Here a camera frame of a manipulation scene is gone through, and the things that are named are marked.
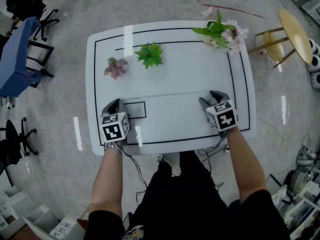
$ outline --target black shirt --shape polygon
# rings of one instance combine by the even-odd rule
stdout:
[[[205,180],[175,178],[144,196],[127,232],[116,214],[94,211],[84,239],[290,239],[268,191],[253,193],[231,211]]]

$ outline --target person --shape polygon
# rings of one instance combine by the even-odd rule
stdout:
[[[107,148],[93,184],[84,239],[290,239],[267,191],[263,169],[238,127],[230,130],[227,142],[238,204],[228,208],[194,151],[181,152],[181,175],[172,177],[171,166],[159,163],[127,231],[121,207],[123,156]]]

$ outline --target white table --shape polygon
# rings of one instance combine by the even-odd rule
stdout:
[[[86,102],[92,150],[104,154],[99,131],[102,109],[123,99],[131,131],[124,150],[131,155],[163,154],[216,145],[219,134],[207,122],[199,97],[225,92],[236,105],[239,129],[256,135],[256,100],[246,47],[228,55],[201,42],[191,28],[204,21],[164,21],[129,25],[91,35],[86,51]],[[145,69],[134,53],[141,44],[162,43],[163,65]],[[127,73],[104,75],[108,58],[125,59]]]

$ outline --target shoe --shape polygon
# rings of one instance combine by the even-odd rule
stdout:
[[[156,158],[155,158],[156,162],[158,164],[160,164],[161,162],[168,162],[167,159],[165,158],[165,156],[163,154],[160,154],[158,155]]]

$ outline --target wooden stool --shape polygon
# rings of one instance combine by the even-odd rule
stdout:
[[[304,28],[301,26],[299,21],[285,9],[281,9],[279,11],[279,19],[282,24],[282,27],[256,34],[255,36],[263,35],[263,45],[249,50],[248,53],[252,53],[265,48],[270,57],[278,62],[274,66],[274,68],[282,62],[284,62],[286,59],[288,59],[295,52],[297,52],[306,63],[311,63],[312,50],[310,42]],[[282,30],[285,31],[287,37],[277,39],[273,34],[271,34],[273,32]],[[285,42],[287,40],[291,42],[293,50],[291,50],[284,57],[284,51],[280,43]]]

